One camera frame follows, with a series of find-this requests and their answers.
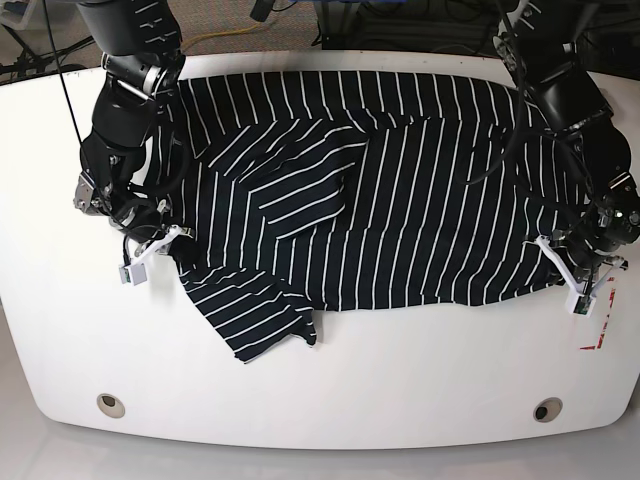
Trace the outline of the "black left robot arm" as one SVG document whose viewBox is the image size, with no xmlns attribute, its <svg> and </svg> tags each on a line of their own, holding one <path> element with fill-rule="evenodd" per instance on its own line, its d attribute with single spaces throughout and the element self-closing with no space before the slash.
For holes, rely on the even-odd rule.
<svg viewBox="0 0 640 480">
<path fill-rule="evenodd" d="M 592 293 L 596 273 L 616 250 L 639 238 L 639 193 L 631 149 L 614 126 L 614 110 L 585 70 L 577 40 L 600 7 L 598 1 L 497 2 L 496 52 L 521 96 L 540 111 L 542 136 L 561 151 L 568 174 L 585 199 L 565 207 L 568 227 L 551 244 L 569 262 L 568 280 Z"/>
</svg>

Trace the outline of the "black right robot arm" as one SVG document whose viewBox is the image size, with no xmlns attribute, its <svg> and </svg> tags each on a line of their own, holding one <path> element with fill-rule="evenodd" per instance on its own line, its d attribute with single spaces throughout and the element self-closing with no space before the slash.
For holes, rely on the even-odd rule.
<svg viewBox="0 0 640 480">
<path fill-rule="evenodd" d="M 169 230 L 169 195 L 192 161 L 180 118 L 179 24 L 165 1 L 80 1 L 77 8 L 106 77 L 80 144 L 74 206 L 108 217 L 128 240 L 160 240 Z"/>
</svg>

